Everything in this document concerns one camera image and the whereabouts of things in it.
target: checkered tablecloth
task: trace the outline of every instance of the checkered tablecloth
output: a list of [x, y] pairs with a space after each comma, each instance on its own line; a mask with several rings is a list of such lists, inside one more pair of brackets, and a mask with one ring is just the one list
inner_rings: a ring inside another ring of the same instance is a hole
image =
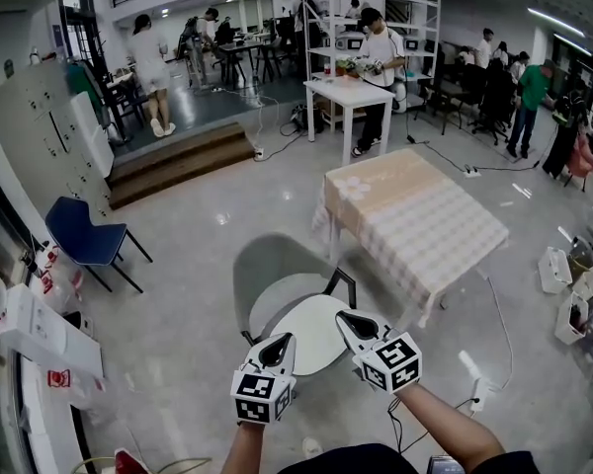
[[330, 242], [332, 216], [424, 309], [507, 240], [509, 232], [411, 150], [325, 175], [312, 229]]

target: reflective floor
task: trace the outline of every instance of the reflective floor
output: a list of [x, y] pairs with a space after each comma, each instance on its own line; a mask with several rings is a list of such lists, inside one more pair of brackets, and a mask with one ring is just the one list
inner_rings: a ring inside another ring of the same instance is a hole
[[[290, 108], [282, 107], [281, 122]], [[257, 131], [256, 118], [257, 112], [242, 117], [248, 135]], [[503, 144], [494, 147], [486, 135], [471, 136], [449, 124], [442, 136], [441, 120], [429, 115], [411, 119], [408, 127], [416, 139], [430, 140], [460, 166], [517, 168], [539, 159], [553, 131], [550, 115], [541, 111], [536, 151], [512, 165], [501, 156]], [[355, 135], [360, 130], [356, 124]], [[270, 125], [260, 140], [267, 152], [288, 142]], [[393, 116], [389, 149], [406, 144], [406, 119]], [[553, 335], [564, 295], [543, 293], [537, 261], [547, 246], [568, 248], [558, 227], [571, 235], [583, 232], [593, 204], [593, 177], [586, 193], [577, 181], [564, 188], [540, 167], [486, 171], [481, 178], [466, 179], [425, 146], [414, 150], [503, 222], [510, 230], [509, 245], [490, 255], [480, 272], [465, 275], [447, 295], [448, 309], [436, 308], [421, 330], [419, 311], [357, 241], [343, 234], [341, 267], [358, 282], [358, 307], [408, 325], [423, 353], [423, 384], [457, 405], [470, 398], [473, 387], [460, 351], [496, 384], [510, 377], [510, 352], [483, 278], [490, 276], [514, 349], [513, 374], [474, 418], [491, 428], [506, 449], [531, 450], [541, 472], [579, 472], [593, 445], [592, 391], [578, 367], [579, 352]], [[175, 459], [210, 456], [212, 462], [198, 472], [219, 472], [237, 429], [230, 410], [231, 378], [248, 349], [235, 322], [234, 259], [252, 238], [270, 231], [285, 232], [322, 253], [310, 232], [311, 219], [323, 174], [340, 166], [341, 153], [340, 132], [332, 137], [325, 131], [316, 142], [301, 138], [267, 162], [239, 163], [116, 212], [116, 220], [128, 223], [154, 263], [124, 245], [124, 269], [145, 289], [143, 295], [114, 271], [105, 273], [114, 293], [90, 279], [85, 283], [84, 307], [94, 321], [111, 388], [109, 405], [87, 428], [94, 455], [109, 455], [121, 446], [136, 451], [130, 429], [154, 470]], [[531, 197], [519, 190], [531, 191]], [[311, 288], [319, 289], [320, 283]], [[339, 297], [346, 299], [343, 292]], [[301, 441], [309, 435], [325, 449], [365, 442], [394, 446], [386, 414], [390, 397], [358, 380], [352, 367], [345, 356], [298, 380], [298, 399], [280, 423], [267, 429], [262, 473], [301, 461]], [[423, 434], [402, 406], [396, 415], [403, 423], [403, 447]], [[441, 451], [426, 437], [405, 456], [422, 473], [429, 457]]]
[[[211, 90], [197, 90], [195, 86], [189, 86], [189, 75], [187, 67], [184, 62], [170, 62], [169, 70], [171, 75], [171, 82], [169, 85], [169, 108], [171, 111], [171, 120], [176, 124], [175, 135], [178, 138], [202, 131], [206, 125], [211, 125], [222, 119], [232, 118], [255, 109], [258, 106], [258, 96], [270, 97], [277, 100], [278, 103], [283, 104], [292, 101], [300, 101], [305, 98], [305, 89], [302, 85], [302, 80], [294, 76], [294, 66], [288, 61], [282, 63], [283, 77], [279, 78], [274, 67], [275, 78], [271, 82], [270, 78], [263, 80], [254, 79], [250, 62], [246, 56], [241, 65], [244, 70], [246, 80], [237, 78], [237, 84], [233, 90], [232, 82], [223, 84], [221, 82], [221, 73], [219, 65], [211, 68], [212, 58], [207, 55], [207, 75], [209, 78], [209, 85], [212, 87], [224, 88], [229, 91], [234, 91], [241, 96], [232, 93], [214, 93]], [[274, 104], [272, 100], [264, 99], [266, 104]], [[148, 116], [147, 108], [145, 107], [145, 115]], [[127, 144], [116, 147], [114, 149], [115, 155], [119, 158], [124, 156], [125, 159], [137, 156], [136, 151], [149, 147], [162, 145], [159, 143], [166, 143], [167, 138], [157, 139], [151, 126], [145, 123], [144, 126], [134, 115], [124, 118], [124, 123], [127, 126], [127, 132], [132, 135], [132, 140]]]

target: wooden steps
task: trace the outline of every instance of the wooden steps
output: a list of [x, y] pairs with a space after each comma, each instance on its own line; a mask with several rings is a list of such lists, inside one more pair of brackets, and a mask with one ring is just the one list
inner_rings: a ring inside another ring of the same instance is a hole
[[110, 207], [118, 209], [190, 179], [255, 156], [239, 124], [190, 137], [115, 167]]

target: white sneakers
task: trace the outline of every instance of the white sneakers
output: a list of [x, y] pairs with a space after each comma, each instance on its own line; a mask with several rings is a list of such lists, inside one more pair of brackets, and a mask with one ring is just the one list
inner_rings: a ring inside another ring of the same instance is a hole
[[323, 447], [314, 437], [306, 437], [303, 440], [303, 455], [306, 460], [310, 460], [323, 452]]
[[167, 128], [166, 130], [163, 130], [162, 124], [160, 124], [160, 121], [156, 118], [154, 118], [152, 121], [150, 121], [149, 124], [151, 124], [151, 129], [154, 130], [154, 135], [156, 135], [156, 137], [158, 137], [158, 138], [169, 136], [176, 129], [176, 125], [173, 122], [170, 122], [169, 128]]

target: man in green shirt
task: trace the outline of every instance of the man in green shirt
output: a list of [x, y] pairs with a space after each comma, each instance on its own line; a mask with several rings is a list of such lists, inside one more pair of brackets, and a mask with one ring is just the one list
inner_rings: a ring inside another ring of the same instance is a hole
[[527, 150], [530, 147], [530, 138], [536, 122], [538, 106], [545, 100], [553, 104], [553, 100], [547, 94], [551, 85], [551, 78], [555, 72], [555, 63], [546, 59], [543, 65], [532, 65], [527, 67], [525, 73], [518, 83], [518, 97], [516, 107], [518, 112], [514, 119], [512, 137], [507, 144], [507, 152], [516, 158], [516, 144], [521, 138], [521, 132], [525, 128], [523, 141], [521, 142], [521, 154], [527, 158]]

